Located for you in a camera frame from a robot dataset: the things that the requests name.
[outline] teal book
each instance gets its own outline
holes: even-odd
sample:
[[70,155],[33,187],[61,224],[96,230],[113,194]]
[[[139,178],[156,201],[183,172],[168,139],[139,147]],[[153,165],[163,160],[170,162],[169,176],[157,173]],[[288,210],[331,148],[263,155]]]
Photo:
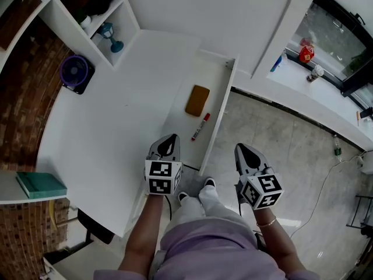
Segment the teal book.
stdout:
[[17,172],[17,181],[29,199],[64,196],[68,191],[50,173]]

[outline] white desk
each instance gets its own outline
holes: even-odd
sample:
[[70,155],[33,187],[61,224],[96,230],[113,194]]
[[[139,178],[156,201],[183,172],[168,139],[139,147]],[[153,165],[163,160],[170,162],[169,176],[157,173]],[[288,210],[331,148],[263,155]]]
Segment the white desk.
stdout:
[[[131,222],[145,157],[165,131],[170,108],[180,96],[199,45],[198,38],[142,30],[117,71],[101,63],[84,94],[62,88],[54,104],[37,171],[61,179],[68,188],[67,197],[116,235],[123,236]],[[231,78],[228,74],[224,79],[224,93],[229,92]],[[217,128],[220,107],[212,99],[214,108],[207,110],[214,111],[211,123]],[[223,99],[225,95],[219,94],[218,106],[225,106]],[[198,125],[202,118],[194,119]]]

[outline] bracelet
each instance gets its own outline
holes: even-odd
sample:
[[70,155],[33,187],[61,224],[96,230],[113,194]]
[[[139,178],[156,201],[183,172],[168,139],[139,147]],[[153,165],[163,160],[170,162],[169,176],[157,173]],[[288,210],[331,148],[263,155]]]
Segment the bracelet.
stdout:
[[258,223],[256,223],[257,227],[259,228],[265,228],[265,227],[268,227],[270,225],[272,225],[275,221],[277,220],[277,218],[275,217],[271,222],[269,222],[268,224],[264,224],[264,225],[259,225]]

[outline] window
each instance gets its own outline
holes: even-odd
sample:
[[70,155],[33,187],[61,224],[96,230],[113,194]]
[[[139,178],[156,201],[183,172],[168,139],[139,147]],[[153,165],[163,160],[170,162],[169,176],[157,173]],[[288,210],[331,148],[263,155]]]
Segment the window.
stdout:
[[[368,68],[373,65],[373,38],[359,14],[353,15],[334,0],[314,0],[289,41],[289,59],[312,69],[325,70],[325,79],[362,108],[373,106],[373,86]],[[314,45],[315,56],[308,64],[298,60],[302,43]]]

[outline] drawer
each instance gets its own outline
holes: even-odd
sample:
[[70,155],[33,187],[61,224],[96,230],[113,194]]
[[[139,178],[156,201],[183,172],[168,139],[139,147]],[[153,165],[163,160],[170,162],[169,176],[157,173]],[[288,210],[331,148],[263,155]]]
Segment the drawer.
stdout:
[[[163,125],[162,136],[175,133],[180,137],[180,156],[184,165],[199,170],[199,175],[207,165],[220,121],[227,104],[228,95],[237,69],[238,57],[224,56],[198,50],[193,58],[189,74],[181,83],[173,105]],[[200,117],[185,112],[194,85],[210,90]],[[191,138],[204,116],[210,118],[195,141]]]

